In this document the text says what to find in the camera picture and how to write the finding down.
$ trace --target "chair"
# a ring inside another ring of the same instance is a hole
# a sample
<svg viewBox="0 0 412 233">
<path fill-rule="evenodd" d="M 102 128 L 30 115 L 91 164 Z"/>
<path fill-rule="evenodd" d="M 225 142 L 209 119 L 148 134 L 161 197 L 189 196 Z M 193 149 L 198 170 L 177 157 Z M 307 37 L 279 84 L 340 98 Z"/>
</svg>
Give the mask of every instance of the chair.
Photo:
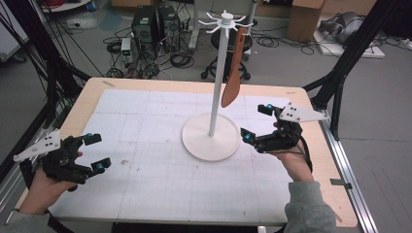
<svg viewBox="0 0 412 233">
<path fill-rule="evenodd" d="M 219 49 L 219 42 L 221 38 L 221 30 L 217 30 L 212 34 L 211 42 L 213 47 L 216 49 Z M 227 82 L 227 78 L 230 73 L 230 66 L 233 58 L 233 50 L 234 50 L 234 43 L 236 40 L 236 31 L 231 29 L 229 32 L 229 40 L 227 42 L 227 53 L 226 53 L 226 60 L 224 64 L 224 71 L 223 71 L 223 81 Z M 253 40 L 251 36 L 246 36 L 245 37 L 245 43 L 243 45 L 243 52 L 246 50 L 249 50 L 252 47 Z M 206 70 L 201 73 L 201 78 L 202 80 L 205 80 L 208 75 L 212 75 L 213 77 L 216 76 L 216 67 L 218 63 L 218 57 L 216 57 L 208 67 L 206 67 Z M 241 74 L 240 79 L 245 79 L 249 80 L 251 78 L 251 74 L 248 73 L 248 70 L 246 69 L 246 66 L 240 62 L 239 64 L 239 74 Z"/>
</svg>

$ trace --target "gray sleeve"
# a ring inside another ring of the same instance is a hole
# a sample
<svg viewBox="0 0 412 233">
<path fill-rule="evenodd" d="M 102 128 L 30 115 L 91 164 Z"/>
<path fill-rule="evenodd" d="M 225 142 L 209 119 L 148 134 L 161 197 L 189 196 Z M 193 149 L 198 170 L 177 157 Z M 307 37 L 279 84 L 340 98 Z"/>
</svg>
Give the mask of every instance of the gray sleeve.
<svg viewBox="0 0 412 233">
<path fill-rule="evenodd" d="M 6 233 L 21 233 L 21 232 L 54 232 L 48 227 L 50 215 L 25 215 L 9 224 L 3 226 Z"/>
<path fill-rule="evenodd" d="M 289 191 L 291 202 L 285 207 L 285 232 L 336 232 L 334 211 L 324 202 L 319 183 L 289 183 Z"/>
</svg>

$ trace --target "black wheel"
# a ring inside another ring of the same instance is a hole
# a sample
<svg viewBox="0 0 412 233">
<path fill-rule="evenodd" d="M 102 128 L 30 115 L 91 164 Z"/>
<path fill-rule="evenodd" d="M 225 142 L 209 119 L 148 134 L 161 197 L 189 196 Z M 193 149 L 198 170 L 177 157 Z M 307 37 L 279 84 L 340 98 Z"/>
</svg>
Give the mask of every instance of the black wheel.
<svg viewBox="0 0 412 233">
<path fill-rule="evenodd" d="M 245 80 L 249 80 L 250 78 L 251 78 L 251 74 L 246 73 L 246 75 L 245 75 Z"/>
<path fill-rule="evenodd" d="M 209 75 L 209 72 L 205 71 L 205 72 L 202 72 L 202 74 L 200 74 L 200 77 L 202 78 L 202 80 L 206 80 L 208 75 Z"/>
</svg>

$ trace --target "white stand base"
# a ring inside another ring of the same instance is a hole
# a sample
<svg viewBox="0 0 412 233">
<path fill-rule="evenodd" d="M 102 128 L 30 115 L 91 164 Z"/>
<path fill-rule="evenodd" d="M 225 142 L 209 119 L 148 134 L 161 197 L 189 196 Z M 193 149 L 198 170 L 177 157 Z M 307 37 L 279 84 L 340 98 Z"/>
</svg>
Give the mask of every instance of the white stand base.
<svg viewBox="0 0 412 233">
<path fill-rule="evenodd" d="M 194 156 L 206 161 L 220 161 L 233 155 L 240 144 L 240 132 L 236 124 L 226 116 L 218 115 L 216 131 L 209 136 L 210 114 L 192 117 L 185 124 L 182 140 Z"/>
</svg>

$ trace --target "white pole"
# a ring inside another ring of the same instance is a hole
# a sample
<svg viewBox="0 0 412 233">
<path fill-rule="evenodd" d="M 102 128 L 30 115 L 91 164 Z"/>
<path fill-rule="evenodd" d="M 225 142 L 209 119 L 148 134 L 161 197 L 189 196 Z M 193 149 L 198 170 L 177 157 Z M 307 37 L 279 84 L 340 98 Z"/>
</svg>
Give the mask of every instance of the white pole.
<svg viewBox="0 0 412 233">
<path fill-rule="evenodd" d="M 215 76 L 215 92 L 213 94 L 212 114 L 210 117 L 210 128 L 209 128 L 210 137 L 213 137 L 215 135 L 216 119 L 218 117 L 219 102 L 221 100 L 221 87 L 222 87 L 224 64 L 226 60 L 227 41 L 228 41 L 228 38 L 226 38 L 226 30 L 230 30 L 230 29 L 221 28 L 221 40 L 219 41 L 218 67 L 216 68 L 216 76 Z"/>
</svg>

